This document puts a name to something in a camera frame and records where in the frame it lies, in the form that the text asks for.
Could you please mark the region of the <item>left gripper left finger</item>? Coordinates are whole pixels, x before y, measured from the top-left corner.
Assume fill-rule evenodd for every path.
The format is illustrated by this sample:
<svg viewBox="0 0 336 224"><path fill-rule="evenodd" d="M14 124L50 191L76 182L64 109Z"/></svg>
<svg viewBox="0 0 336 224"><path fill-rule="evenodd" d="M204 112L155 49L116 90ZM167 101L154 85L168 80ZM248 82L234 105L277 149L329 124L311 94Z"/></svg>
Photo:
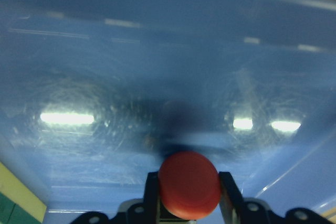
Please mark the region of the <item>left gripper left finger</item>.
<svg viewBox="0 0 336 224"><path fill-rule="evenodd" d="M143 199L133 203L127 213L127 223L159 223L160 197L158 172L147 175Z"/></svg>

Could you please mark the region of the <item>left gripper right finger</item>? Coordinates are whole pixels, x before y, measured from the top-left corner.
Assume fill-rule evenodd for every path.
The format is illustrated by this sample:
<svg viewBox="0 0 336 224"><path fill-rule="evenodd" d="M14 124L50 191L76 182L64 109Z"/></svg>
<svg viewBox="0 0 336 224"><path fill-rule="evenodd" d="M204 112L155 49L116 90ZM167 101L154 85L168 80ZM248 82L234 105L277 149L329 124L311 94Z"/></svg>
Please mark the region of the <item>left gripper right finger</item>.
<svg viewBox="0 0 336 224"><path fill-rule="evenodd" d="M231 173L219 172L219 180L224 223L270 223L266 205L255 198L244 198Z"/></svg>

